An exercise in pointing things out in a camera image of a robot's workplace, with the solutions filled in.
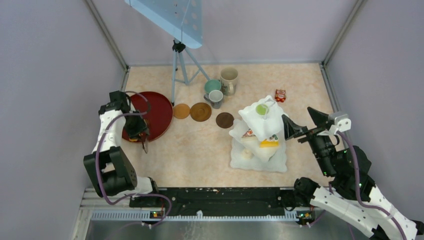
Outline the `round red lacquer tray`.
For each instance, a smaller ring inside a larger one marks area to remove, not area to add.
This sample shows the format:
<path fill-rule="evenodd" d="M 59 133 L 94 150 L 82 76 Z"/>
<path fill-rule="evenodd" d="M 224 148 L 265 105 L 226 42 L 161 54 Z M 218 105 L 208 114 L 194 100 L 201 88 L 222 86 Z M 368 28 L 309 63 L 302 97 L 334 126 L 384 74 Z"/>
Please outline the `round red lacquer tray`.
<path fill-rule="evenodd" d="M 150 111 L 143 116 L 143 119 L 147 120 L 149 128 L 148 141 L 152 142 L 168 130 L 173 120 L 174 109 L 168 98 L 161 93 L 144 91 L 140 92 L 140 94 L 146 97 L 151 106 Z M 145 112 L 148 109 L 148 105 L 142 97 L 134 94 L 130 96 L 130 99 L 136 110 Z M 131 142 L 125 130 L 122 133 L 122 138 Z"/>

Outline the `grey ceramic cup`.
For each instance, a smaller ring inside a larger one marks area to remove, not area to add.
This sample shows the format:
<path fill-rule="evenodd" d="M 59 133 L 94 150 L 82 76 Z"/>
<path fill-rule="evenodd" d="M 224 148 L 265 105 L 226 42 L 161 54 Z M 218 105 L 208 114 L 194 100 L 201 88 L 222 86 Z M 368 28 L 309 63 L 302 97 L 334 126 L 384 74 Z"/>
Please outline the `grey ceramic cup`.
<path fill-rule="evenodd" d="M 224 94 L 220 90 L 212 90 L 205 94 L 203 98 L 210 103 L 213 109 L 220 109 L 224 101 Z"/>

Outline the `teal ceramic cup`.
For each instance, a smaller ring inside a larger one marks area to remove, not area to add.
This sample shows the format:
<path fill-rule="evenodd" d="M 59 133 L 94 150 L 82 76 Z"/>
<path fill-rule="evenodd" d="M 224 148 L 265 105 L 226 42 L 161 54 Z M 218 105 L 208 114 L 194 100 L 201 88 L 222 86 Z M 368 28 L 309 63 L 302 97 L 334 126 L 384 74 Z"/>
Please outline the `teal ceramic cup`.
<path fill-rule="evenodd" d="M 212 91 L 221 90 L 221 82 L 217 79 L 208 80 L 203 87 L 206 94 L 209 94 Z"/>

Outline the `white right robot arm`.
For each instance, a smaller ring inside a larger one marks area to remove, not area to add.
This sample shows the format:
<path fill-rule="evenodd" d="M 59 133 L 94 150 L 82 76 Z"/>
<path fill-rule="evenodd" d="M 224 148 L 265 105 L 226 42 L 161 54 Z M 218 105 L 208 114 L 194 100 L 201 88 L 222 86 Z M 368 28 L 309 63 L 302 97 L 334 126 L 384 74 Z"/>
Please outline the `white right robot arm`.
<path fill-rule="evenodd" d="M 284 137 L 308 143 L 322 174 L 331 181 L 323 187 L 310 178 L 298 178 L 294 202 L 321 208 L 371 240 L 414 240 L 423 235 L 423 222 L 398 211 L 369 176 L 371 161 L 345 134 L 352 127 L 348 114 L 327 114 L 312 107 L 307 110 L 315 128 L 298 125 L 282 115 Z"/>

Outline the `white tiered serving stand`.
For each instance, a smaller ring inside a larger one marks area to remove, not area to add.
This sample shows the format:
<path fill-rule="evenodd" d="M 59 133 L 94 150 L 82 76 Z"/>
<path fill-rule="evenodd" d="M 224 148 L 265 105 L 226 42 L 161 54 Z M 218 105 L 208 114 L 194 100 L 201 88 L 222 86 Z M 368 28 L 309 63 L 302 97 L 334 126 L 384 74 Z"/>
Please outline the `white tiered serving stand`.
<path fill-rule="evenodd" d="M 256 113 L 255 108 L 258 104 L 269 106 L 266 116 Z M 241 119 L 235 119 L 233 128 L 229 131 L 232 137 L 230 166 L 233 169 L 285 173 L 288 169 L 282 115 L 286 113 L 282 107 L 277 104 L 274 97 L 268 95 L 239 110 L 238 114 Z M 241 139 L 248 129 L 253 131 L 255 137 Z M 261 141 L 272 135 L 278 136 L 279 146 L 261 148 Z M 242 158 L 243 149 L 249 149 L 253 153 L 252 159 Z"/>

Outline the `beige ceramic mug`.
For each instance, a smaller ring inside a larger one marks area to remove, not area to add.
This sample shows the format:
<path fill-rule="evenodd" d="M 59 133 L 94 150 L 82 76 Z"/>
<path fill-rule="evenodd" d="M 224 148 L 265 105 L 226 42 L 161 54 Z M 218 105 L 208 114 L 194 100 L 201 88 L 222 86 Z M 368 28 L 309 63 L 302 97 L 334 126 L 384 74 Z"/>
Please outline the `beige ceramic mug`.
<path fill-rule="evenodd" d="M 226 67 L 220 71 L 221 91 L 226 96 L 236 93 L 239 72 L 233 67 Z"/>

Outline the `clear plastic tongs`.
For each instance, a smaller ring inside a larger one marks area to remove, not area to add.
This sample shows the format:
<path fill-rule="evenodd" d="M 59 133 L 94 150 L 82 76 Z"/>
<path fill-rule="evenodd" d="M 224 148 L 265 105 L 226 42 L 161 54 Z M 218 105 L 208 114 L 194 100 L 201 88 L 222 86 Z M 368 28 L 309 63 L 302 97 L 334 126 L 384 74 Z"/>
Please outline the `clear plastic tongs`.
<path fill-rule="evenodd" d="M 143 148 L 144 152 L 147 154 L 148 153 L 149 136 L 150 136 L 149 130 L 141 132 L 138 136 L 139 136 L 138 142 L 142 144 L 142 148 Z"/>

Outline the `blue tripod stand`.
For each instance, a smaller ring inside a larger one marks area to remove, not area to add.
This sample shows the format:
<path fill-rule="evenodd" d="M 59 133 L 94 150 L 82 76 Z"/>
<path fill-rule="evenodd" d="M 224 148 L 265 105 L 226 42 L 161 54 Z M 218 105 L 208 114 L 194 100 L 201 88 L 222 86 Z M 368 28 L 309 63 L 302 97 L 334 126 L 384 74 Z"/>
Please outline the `blue tripod stand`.
<path fill-rule="evenodd" d="M 197 59 L 194 57 L 194 55 L 191 53 L 191 51 L 187 48 L 185 44 L 183 44 L 181 41 L 177 40 L 176 38 L 173 39 L 173 45 L 172 45 L 172 77 L 171 77 L 171 86 L 172 89 L 175 88 L 176 82 L 183 83 L 185 85 L 189 85 L 194 78 L 199 74 L 202 73 L 203 76 L 210 81 L 211 78 L 206 73 L 204 68 L 201 66 L 201 64 L 197 61 Z M 191 77 L 188 77 L 187 70 L 186 70 L 186 63 L 183 56 L 183 53 L 186 53 L 188 57 L 193 61 L 193 63 L 197 66 L 198 70 L 197 72 Z M 177 79 L 177 71 L 181 70 L 183 79 Z"/>

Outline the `medium brown wooden coaster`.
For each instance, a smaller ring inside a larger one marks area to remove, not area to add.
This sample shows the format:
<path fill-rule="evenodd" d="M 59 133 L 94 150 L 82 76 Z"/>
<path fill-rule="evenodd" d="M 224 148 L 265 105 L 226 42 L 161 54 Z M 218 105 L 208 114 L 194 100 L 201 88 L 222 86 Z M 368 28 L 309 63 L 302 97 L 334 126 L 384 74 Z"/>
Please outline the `medium brown wooden coaster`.
<path fill-rule="evenodd" d="M 190 116 L 197 122 L 204 122 L 208 120 L 211 115 L 212 109 L 207 103 L 198 102 L 190 108 Z"/>

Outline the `blue perforated panel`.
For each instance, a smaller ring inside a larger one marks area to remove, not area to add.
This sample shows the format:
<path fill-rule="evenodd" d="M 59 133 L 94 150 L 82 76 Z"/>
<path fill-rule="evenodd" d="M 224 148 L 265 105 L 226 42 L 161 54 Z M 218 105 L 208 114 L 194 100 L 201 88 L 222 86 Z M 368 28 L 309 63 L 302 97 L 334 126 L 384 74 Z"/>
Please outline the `blue perforated panel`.
<path fill-rule="evenodd" d="M 202 0 L 126 0 L 131 8 L 191 49 L 203 45 Z"/>

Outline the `white cream puff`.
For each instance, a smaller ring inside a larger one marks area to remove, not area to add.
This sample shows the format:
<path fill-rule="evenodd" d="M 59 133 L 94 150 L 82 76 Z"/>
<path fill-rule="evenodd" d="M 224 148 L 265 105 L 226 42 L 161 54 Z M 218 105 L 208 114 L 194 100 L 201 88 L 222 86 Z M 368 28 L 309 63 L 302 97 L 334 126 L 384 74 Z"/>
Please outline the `white cream puff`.
<path fill-rule="evenodd" d="M 253 153 L 252 153 L 249 149 L 247 149 L 247 148 L 244 148 L 244 149 L 241 151 L 240 155 L 241 155 L 241 157 L 242 157 L 244 160 L 250 160 L 250 159 L 252 159 L 252 157 L 254 156 L 254 155 L 253 155 Z"/>

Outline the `round green macaron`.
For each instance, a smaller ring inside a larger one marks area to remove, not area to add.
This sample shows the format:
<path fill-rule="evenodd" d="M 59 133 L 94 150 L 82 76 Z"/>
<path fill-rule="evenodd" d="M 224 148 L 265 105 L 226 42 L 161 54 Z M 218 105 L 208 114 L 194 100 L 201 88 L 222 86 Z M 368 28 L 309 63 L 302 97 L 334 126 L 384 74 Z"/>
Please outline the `round green macaron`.
<path fill-rule="evenodd" d="M 264 103 L 258 104 L 255 108 L 255 111 L 260 116 L 266 116 L 269 112 L 270 107 Z"/>

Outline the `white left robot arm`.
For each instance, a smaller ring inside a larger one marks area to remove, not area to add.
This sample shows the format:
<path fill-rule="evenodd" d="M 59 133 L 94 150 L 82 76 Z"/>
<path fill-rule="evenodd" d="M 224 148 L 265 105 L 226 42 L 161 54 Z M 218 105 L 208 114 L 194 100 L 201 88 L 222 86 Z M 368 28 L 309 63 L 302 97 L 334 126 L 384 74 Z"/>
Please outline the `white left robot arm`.
<path fill-rule="evenodd" d="M 101 198 L 107 199 L 124 193 L 130 196 L 141 195 L 141 200 L 149 207 L 160 202 L 160 193 L 151 177 L 139 177 L 129 158 L 122 149 L 122 134 L 141 141 L 147 149 L 150 130 L 144 115 L 150 112 L 151 103 L 141 93 L 147 104 L 145 111 L 139 111 L 131 101 L 127 91 L 109 93 L 109 102 L 98 111 L 100 130 L 92 153 L 84 156 L 83 165 L 89 179 Z"/>

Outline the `dark brown wooden coaster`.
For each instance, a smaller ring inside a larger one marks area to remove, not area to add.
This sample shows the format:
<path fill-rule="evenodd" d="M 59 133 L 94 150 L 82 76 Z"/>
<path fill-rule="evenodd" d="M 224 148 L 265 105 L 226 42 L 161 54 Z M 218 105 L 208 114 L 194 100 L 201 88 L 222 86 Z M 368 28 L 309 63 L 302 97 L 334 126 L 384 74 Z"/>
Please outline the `dark brown wooden coaster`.
<path fill-rule="evenodd" d="M 234 117 L 228 112 L 222 112 L 215 119 L 216 124 L 222 129 L 228 129 L 234 124 Z"/>

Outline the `yellow cheesecake slice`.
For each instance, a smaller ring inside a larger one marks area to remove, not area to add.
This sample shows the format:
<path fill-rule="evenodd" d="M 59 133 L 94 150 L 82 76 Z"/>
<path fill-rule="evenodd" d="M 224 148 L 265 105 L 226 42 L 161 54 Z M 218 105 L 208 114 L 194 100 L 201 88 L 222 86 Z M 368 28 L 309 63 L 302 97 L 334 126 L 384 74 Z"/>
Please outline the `yellow cheesecake slice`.
<path fill-rule="evenodd" d="M 279 138 L 277 135 L 272 135 L 271 137 L 263 140 L 260 142 L 259 147 L 260 148 L 272 148 L 272 147 L 278 147 L 279 144 Z"/>

